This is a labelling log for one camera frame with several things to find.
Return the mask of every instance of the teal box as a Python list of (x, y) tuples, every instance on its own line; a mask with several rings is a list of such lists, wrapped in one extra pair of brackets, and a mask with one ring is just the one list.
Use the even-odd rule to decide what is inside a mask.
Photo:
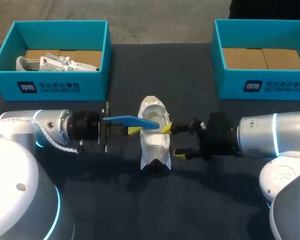
[[(27, 49), (102, 51), (102, 59), (96, 72), (16, 71)], [(104, 101), (111, 50), (107, 21), (15, 21), (0, 48), (1, 95), (6, 101)]]
[(216, 19), (211, 43), (220, 99), (300, 101), (300, 70), (228, 69), (222, 48), (294, 49), (300, 58), (300, 20)]

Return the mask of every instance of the dark tabletop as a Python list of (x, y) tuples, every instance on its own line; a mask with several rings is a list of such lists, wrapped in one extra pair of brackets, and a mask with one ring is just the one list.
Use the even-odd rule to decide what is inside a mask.
[[(244, 116), (300, 111), (300, 102), (218, 100), (210, 45), (114, 45), (110, 111), (137, 115), (142, 99), (157, 96), (170, 120), (207, 121), (223, 111), (238, 124)], [(11, 110), (94, 110), (100, 102), (4, 102)], [(171, 148), (197, 147), (194, 136), (171, 136)], [(108, 154), (78, 156), (38, 149), (38, 161), (63, 192), (73, 212), (77, 240), (272, 240), (269, 209), (259, 189), (264, 159), (217, 157), (185, 161), (172, 157), (172, 172), (142, 174), (139, 136), (112, 137)], [(96, 179), (74, 180), (93, 172)]]

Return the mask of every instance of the white shoe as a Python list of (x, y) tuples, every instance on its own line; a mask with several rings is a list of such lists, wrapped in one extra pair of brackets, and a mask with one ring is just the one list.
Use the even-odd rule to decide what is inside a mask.
[(75, 62), (70, 57), (55, 56), (47, 53), (40, 59), (16, 59), (17, 71), (54, 71), (54, 72), (96, 72), (99, 69), (90, 64)]
[(140, 169), (158, 159), (171, 170), (170, 135), (161, 134), (162, 129), (170, 124), (165, 105), (155, 96), (146, 96), (139, 109), (138, 118), (160, 124), (159, 129), (140, 131), (142, 157)]

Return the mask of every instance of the gray floor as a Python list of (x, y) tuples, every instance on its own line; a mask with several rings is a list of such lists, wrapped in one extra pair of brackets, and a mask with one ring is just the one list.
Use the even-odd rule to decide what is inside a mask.
[(0, 44), (13, 21), (108, 20), (115, 44), (209, 42), (231, 0), (0, 0)]

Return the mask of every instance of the blue tool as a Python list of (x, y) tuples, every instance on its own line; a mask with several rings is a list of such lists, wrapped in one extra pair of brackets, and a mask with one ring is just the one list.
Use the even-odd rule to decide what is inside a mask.
[(145, 130), (159, 129), (160, 127), (159, 123), (155, 121), (149, 121), (130, 115), (104, 117), (103, 120), (113, 123), (119, 123), (127, 127), (142, 127)]

